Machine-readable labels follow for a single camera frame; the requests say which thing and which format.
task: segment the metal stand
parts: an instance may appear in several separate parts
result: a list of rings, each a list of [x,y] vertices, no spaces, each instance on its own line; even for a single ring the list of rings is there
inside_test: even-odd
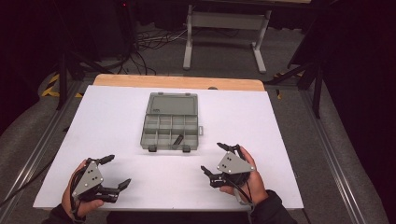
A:
[[[270,20],[271,11],[267,10],[264,15],[242,15],[231,13],[212,13],[212,12],[194,12],[192,5],[189,5],[189,12],[187,16],[187,43],[186,51],[184,53],[183,69],[189,70],[191,68],[192,55],[192,27],[212,27],[212,28],[229,28],[229,29],[244,29],[244,30],[258,30],[259,36],[256,42],[251,44],[256,63],[259,67],[260,73],[265,73],[265,65],[262,59],[260,47],[262,46],[262,39],[267,30],[268,22]]]

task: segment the white paper sheet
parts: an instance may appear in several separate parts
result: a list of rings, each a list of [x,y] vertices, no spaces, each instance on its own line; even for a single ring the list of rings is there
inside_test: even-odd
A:
[[[204,127],[198,150],[149,153],[140,146],[149,95],[159,91],[198,94],[198,120]],[[211,188],[200,168],[219,173],[216,167],[225,151],[217,142],[246,148],[265,187],[275,190],[286,208],[303,208],[267,92],[104,86],[87,89],[34,207],[59,204],[71,174],[84,159],[114,154],[112,162],[99,166],[103,186],[116,188],[127,178],[132,182],[104,210],[248,210],[235,197]]]

